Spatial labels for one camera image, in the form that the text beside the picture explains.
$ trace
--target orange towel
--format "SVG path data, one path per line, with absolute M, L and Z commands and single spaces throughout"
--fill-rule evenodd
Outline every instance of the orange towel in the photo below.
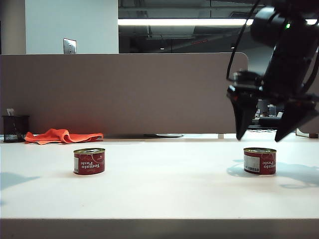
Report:
M 93 142 L 103 138 L 102 133 L 73 134 L 66 129 L 49 129 L 46 133 L 34 136 L 31 132 L 26 133 L 25 143 L 76 143 Z

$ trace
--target ceiling light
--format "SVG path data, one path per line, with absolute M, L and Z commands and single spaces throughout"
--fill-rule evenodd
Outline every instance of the ceiling light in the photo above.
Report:
M 118 19 L 120 26 L 242 26 L 245 19 L 234 18 L 126 18 Z M 247 21 L 250 26 L 253 19 Z M 307 19 L 308 24 L 315 24 L 316 19 Z

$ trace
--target white wall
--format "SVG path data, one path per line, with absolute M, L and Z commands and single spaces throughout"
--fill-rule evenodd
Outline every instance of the white wall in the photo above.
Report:
M 2 54 L 25 54 L 24 0 L 0 0 Z
M 117 0 L 25 0 L 26 53 L 63 53 L 63 38 L 77 53 L 118 53 Z

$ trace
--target cubicle partition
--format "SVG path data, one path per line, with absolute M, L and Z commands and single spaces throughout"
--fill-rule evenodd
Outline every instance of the cubicle partition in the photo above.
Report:
M 230 53 L 1 56 L 1 113 L 30 115 L 30 131 L 230 133 Z M 232 71 L 247 69 L 235 56 Z

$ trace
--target can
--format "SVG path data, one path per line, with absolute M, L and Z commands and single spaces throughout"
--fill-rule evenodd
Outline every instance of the can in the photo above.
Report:
M 276 152 L 271 148 L 244 148 L 244 170 L 256 174 L 274 174 Z
M 73 152 L 75 174 L 96 174 L 105 170 L 104 148 L 82 148 Z

